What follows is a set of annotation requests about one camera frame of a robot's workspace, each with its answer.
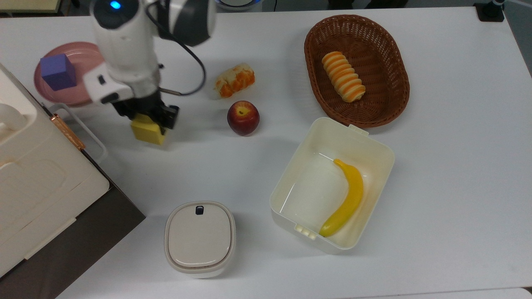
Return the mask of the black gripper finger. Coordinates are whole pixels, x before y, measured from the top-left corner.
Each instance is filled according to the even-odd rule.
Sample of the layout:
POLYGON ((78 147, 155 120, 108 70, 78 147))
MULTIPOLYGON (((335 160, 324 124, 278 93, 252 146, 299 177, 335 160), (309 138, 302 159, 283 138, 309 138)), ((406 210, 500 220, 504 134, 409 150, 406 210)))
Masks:
POLYGON ((127 117, 133 120, 138 113, 138 99, 132 98, 129 100, 113 101, 112 106, 122 117, 127 117))
POLYGON ((165 129, 173 130, 180 108, 176 105, 159 105, 155 108, 155 122, 165 129))

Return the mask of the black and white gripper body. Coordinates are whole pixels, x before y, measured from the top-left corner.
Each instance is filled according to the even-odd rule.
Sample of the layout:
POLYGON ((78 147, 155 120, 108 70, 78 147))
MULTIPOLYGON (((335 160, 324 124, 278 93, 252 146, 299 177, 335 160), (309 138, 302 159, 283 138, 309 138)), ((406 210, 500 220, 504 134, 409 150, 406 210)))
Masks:
POLYGON ((107 68, 94 68, 82 77, 90 99, 97 104, 116 103, 123 100, 140 99, 157 93, 161 81, 160 72, 148 71, 148 76, 131 83, 114 79, 107 68))

